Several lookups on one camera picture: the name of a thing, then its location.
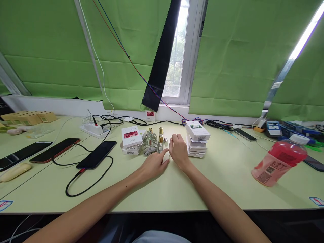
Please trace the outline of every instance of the person's right hand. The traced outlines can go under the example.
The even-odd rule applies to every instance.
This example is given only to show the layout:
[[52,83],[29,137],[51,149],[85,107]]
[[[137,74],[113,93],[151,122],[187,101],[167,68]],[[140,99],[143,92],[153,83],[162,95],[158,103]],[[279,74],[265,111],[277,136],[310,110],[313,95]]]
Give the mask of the person's right hand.
[[169,153],[177,166],[183,171],[191,163],[188,157],[187,145],[180,134],[173,134],[170,140]]

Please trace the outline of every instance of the hand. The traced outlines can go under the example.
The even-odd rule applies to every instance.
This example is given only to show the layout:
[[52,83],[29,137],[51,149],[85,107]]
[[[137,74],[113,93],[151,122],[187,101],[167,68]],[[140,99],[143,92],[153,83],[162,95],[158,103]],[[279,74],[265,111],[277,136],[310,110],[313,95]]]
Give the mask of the hand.
[[164,163],[162,163],[163,157],[168,151],[169,150],[166,148],[161,153],[158,154],[157,152],[155,152],[153,154],[150,154],[146,158],[142,166],[138,169],[140,171],[143,182],[157,177],[160,174],[163,174],[170,162],[170,160],[168,159]]
[[184,171],[191,164],[188,157],[187,145],[180,134],[172,135],[169,152],[177,166],[179,166],[182,171]]

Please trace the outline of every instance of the white wall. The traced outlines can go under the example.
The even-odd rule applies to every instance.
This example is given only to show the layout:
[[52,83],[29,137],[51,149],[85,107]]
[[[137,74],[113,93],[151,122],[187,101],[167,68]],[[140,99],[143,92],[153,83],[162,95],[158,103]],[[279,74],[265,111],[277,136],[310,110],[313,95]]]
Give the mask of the white wall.
[[[79,99],[58,99],[58,98],[43,98],[34,96],[1,96],[2,99],[14,110],[34,110],[34,111],[53,111],[56,115],[62,116],[79,116],[85,117],[87,109],[92,114],[103,115],[106,112],[102,104],[102,101],[87,101]],[[196,117],[201,119],[210,120],[221,120],[230,123],[239,124],[252,124],[256,118],[248,117],[228,117],[228,116],[209,116],[209,115],[195,115],[189,114],[189,106],[184,105],[169,105],[182,116],[188,120],[193,120]],[[146,119],[145,112],[140,111],[116,111],[117,115],[123,116],[128,115],[139,119]],[[158,113],[156,114],[156,120],[170,120],[170,121],[181,121],[182,117],[170,110],[163,104],[160,104]]]

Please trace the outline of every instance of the power strip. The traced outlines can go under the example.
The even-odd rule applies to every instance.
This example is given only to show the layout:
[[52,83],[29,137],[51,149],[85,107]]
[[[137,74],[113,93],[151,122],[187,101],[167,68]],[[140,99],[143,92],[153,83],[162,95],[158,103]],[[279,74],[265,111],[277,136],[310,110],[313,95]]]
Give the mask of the power strip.
[[96,126],[94,123],[86,123],[80,126],[81,131],[94,136],[97,139],[103,139],[109,132],[109,129],[105,132],[102,131],[101,126]]

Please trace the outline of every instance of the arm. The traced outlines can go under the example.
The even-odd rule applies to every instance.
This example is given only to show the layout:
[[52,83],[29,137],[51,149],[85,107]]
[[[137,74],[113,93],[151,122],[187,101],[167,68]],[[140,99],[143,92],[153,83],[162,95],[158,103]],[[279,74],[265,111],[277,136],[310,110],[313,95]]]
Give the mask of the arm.
[[133,188],[162,174],[169,164],[169,160],[161,164],[167,151],[168,149],[164,149],[160,154],[149,155],[134,173],[62,214],[29,237],[25,243],[76,242]]
[[187,145],[180,134],[172,135],[169,152],[179,168],[192,181],[216,221],[234,242],[270,242],[249,216],[191,163]]

